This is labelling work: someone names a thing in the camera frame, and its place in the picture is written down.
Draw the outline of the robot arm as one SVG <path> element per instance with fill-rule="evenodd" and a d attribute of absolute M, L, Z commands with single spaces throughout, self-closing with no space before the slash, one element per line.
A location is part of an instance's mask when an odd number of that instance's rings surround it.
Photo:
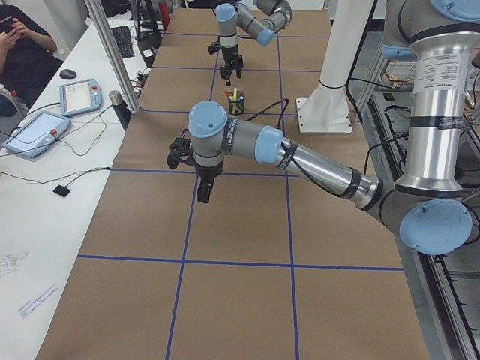
<path fill-rule="evenodd" d="M 240 78 L 244 67 L 239 53 L 237 29 L 242 29 L 258 44 L 266 47 L 292 19 L 293 12 L 288 1 L 255 1 L 254 4 L 267 15 L 265 19 L 258 19 L 243 1 L 224 2 L 215 8 L 219 35 L 209 45 L 208 53 L 222 53 L 224 64 L 220 66 L 220 75 L 228 86 L 231 85 L 231 75 L 235 73 Z"/>
<path fill-rule="evenodd" d="M 209 201 L 224 158 L 234 155 L 301 176 L 376 218 L 409 248 L 442 255 L 467 243 L 472 217 L 461 202 L 455 165 L 464 118 L 467 71 L 479 43 L 477 1 L 389 1 L 386 47 L 410 49 L 416 74 L 403 175 L 384 180 L 344 165 L 350 147 L 339 135 L 305 147 L 269 125 L 242 120 L 204 100 L 189 113 L 188 163 Z"/>

